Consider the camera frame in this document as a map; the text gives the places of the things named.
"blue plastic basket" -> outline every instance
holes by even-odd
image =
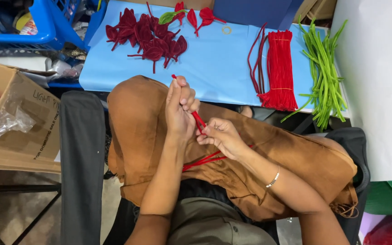
[[[34,0],[29,8],[37,27],[36,35],[0,34],[0,49],[61,50],[65,42],[89,50],[88,42],[104,17],[106,3],[91,16],[84,41],[72,29],[72,21],[81,0]]]

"cardboard box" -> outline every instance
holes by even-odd
[[[60,100],[0,64],[0,169],[60,173]]]
[[[121,1],[146,4],[145,0],[121,0]],[[176,3],[178,3],[178,2],[179,3],[184,2],[185,9],[201,10],[205,7],[208,7],[210,9],[213,9],[213,7],[214,7],[214,0],[187,0],[187,1],[182,1],[182,0],[149,0],[150,5],[158,5],[158,6],[165,6],[165,7],[171,7],[171,8],[174,8]]]

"blue sheet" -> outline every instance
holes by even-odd
[[[201,101],[230,103],[239,105],[261,105],[259,98],[253,88],[249,76],[247,56],[260,28],[239,24],[222,24],[214,21],[211,25],[199,30],[199,37],[194,34],[194,28],[184,18],[182,26],[175,21],[169,26],[170,31],[176,32],[181,29],[179,35],[183,35],[188,42],[187,51],[179,56],[178,63],[171,61],[164,69],[161,58],[156,65],[156,73],[152,73],[152,61],[142,60],[137,57],[127,57],[127,54],[135,54],[138,49],[131,47],[129,42],[118,46],[111,51],[113,43],[107,43],[105,25],[116,25],[119,12],[125,8],[134,9],[137,19],[140,14],[148,13],[145,4],[128,3],[124,1],[111,0],[108,3],[107,12],[101,26],[92,37],[89,46],[90,52],[80,75],[80,84],[85,90],[111,91],[118,83],[135,75],[144,75],[167,86],[170,85],[171,75],[183,75],[190,86],[195,89],[196,97]],[[154,16],[160,17],[173,8],[151,6]],[[198,24],[202,21],[199,12],[196,12]],[[231,34],[222,32],[223,26],[231,28]],[[310,93],[313,81],[310,75],[309,59],[302,54],[306,49],[298,25],[292,25],[293,32],[291,42],[291,57],[293,63],[294,92],[297,104],[300,107],[307,98],[301,97],[299,93]],[[325,31],[319,30],[322,38]],[[255,63],[258,48],[254,48],[251,63]],[[265,78],[265,87],[268,88],[268,79]]]

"gray fabric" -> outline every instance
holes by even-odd
[[[231,206],[210,198],[176,204],[168,245],[275,245],[263,229],[244,223]]]
[[[61,97],[61,244],[99,245],[105,120],[99,99],[70,91]]]

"person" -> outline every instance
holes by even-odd
[[[202,133],[195,130],[191,113],[198,112],[199,105],[185,78],[173,79],[166,98],[164,148],[126,245],[275,244],[267,232],[243,222],[235,209],[220,201],[186,198],[177,203],[186,142],[191,137],[197,137],[199,144],[214,144],[295,210],[304,245],[349,244],[323,198],[301,178],[249,148],[230,121],[211,118]]]

